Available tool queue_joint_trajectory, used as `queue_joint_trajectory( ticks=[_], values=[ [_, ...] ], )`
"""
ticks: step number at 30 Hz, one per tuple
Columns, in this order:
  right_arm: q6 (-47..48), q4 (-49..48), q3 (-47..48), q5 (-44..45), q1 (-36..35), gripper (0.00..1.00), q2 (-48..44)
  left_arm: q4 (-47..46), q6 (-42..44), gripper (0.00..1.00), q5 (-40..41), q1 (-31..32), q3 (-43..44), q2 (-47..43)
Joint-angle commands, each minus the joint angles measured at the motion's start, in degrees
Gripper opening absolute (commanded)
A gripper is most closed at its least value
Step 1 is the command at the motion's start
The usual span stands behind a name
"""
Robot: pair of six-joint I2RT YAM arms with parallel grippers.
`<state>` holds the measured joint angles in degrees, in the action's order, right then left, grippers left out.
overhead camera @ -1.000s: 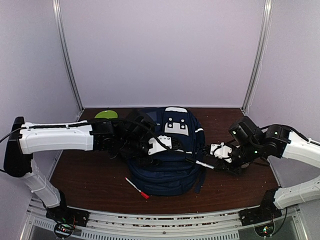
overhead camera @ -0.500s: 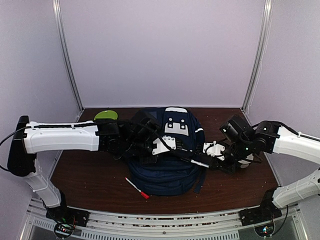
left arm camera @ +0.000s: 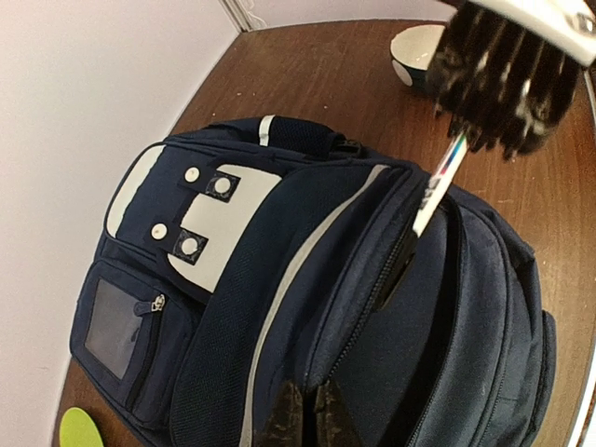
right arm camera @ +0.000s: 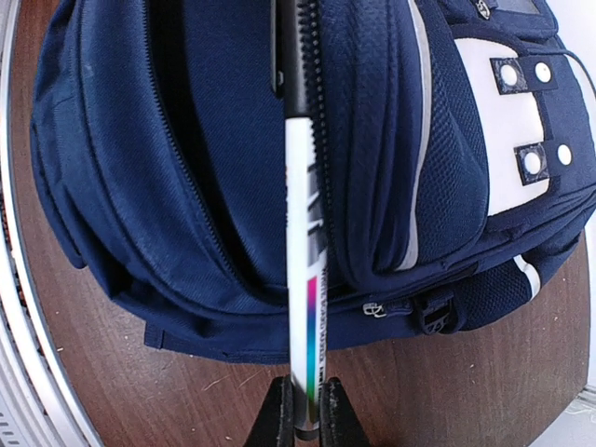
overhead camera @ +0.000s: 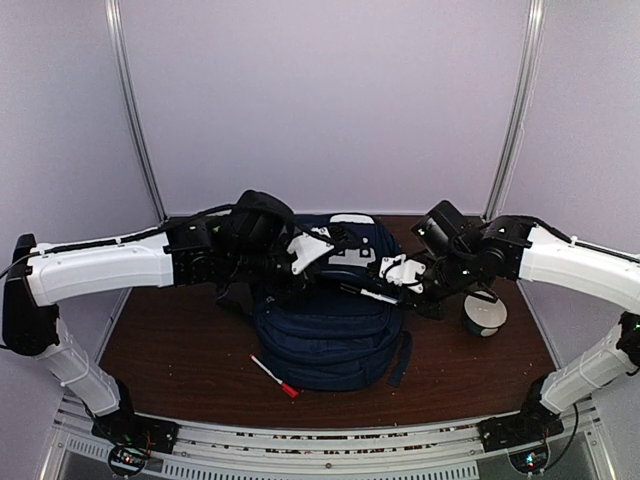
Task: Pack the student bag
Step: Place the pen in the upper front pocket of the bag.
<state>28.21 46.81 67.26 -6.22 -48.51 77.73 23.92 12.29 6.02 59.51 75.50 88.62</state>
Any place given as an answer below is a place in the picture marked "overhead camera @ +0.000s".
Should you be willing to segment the navy blue backpack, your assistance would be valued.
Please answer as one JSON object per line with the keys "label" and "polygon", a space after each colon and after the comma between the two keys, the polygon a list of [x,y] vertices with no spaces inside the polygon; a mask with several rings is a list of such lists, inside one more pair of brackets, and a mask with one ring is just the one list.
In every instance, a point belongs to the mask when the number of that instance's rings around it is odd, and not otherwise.
{"label": "navy blue backpack", "polygon": [[400,385],[412,353],[404,312],[395,305],[342,291],[340,283],[376,292],[370,262],[401,247],[377,219],[365,214],[300,215],[310,227],[344,226],[362,245],[315,262],[316,280],[293,302],[279,304],[250,287],[252,324],[262,362],[287,384],[314,391],[360,390],[387,377]]}

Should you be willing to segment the red capped marker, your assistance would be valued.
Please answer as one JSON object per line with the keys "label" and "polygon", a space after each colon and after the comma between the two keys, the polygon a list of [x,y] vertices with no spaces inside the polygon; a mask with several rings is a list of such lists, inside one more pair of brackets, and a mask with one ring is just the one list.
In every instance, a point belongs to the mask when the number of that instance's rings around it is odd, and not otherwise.
{"label": "red capped marker", "polygon": [[281,378],[276,376],[266,365],[264,365],[255,355],[250,354],[250,359],[271,379],[273,379],[282,389],[284,393],[286,393],[290,398],[295,399],[299,396],[299,392],[291,387],[289,384],[284,382]]}

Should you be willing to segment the black capped marker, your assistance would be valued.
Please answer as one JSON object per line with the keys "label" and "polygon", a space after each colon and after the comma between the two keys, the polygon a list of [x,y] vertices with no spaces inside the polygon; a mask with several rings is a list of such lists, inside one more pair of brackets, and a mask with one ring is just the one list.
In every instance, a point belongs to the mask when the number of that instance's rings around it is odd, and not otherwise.
{"label": "black capped marker", "polygon": [[374,299],[376,301],[384,302],[384,303],[387,303],[387,304],[391,304],[391,305],[398,305],[399,304],[399,300],[396,299],[396,298],[393,298],[393,297],[385,295],[385,294],[376,293],[376,292],[373,292],[373,291],[370,291],[370,290],[367,290],[365,288],[361,288],[361,287],[358,287],[358,286],[340,283],[339,284],[339,288],[342,291],[345,291],[347,293],[354,294],[354,295],[365,296],[365,297]]}

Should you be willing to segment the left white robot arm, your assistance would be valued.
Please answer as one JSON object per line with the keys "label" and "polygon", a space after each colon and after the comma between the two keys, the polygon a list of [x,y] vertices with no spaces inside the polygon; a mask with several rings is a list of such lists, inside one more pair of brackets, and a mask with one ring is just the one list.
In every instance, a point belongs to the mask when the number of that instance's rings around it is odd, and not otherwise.
{"label": "left white robot arm", "polygon": [[329,228],[304,225],[282,201],[255,190],[135,233],[67,243],[24,233],[1,273],[2,339],[79,397],[121,443],[133,444],[144,424],[129,390],[77,340],[66,302],[136,287],[230,283],[248,268],[291,285],[338,245]]}

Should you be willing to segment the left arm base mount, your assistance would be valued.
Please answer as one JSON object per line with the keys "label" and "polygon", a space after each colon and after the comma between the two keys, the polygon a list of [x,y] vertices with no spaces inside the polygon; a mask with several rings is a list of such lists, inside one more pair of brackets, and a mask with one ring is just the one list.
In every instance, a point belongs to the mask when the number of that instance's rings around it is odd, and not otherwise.
{"label": "left arm base mount", "polygon": [[112,444],[107,455],[108,467],[123,478],[141,473],[153,453],[172,453],[179,431],[175,422],[138,415],[128,433],[104,418],[96,417],[92,421],[91,433]]}

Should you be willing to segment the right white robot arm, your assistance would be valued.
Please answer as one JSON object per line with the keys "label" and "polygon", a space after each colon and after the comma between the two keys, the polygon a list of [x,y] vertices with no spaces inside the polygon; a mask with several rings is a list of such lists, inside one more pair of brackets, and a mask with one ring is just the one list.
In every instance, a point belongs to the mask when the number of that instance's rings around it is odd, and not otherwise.
{"label": "right white robot arm", "polygon": [[380,275],[407,289],[417,303],[435,303],[496,279],[555,290],[600,304],[603,322],[593,345],[532,383],[512,430],[535,440],[551,417],[639,372],[639,257],[570,236],[535,216],[503,215],[482,223],[442,201],[412,232],[422,252],[402,254]]}

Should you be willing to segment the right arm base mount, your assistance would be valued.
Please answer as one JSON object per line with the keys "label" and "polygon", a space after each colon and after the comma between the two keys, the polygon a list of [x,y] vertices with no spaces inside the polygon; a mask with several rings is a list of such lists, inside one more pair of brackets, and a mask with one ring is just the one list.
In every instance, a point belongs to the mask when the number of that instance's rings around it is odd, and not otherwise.
{"label": "right arm base mount", "polygon": [[477,425],[485,452],[506,450],[520,474],[541,474],[551,464],[548,440],[564,432],[561,420],[540,420],[512,414],[490,417]]}

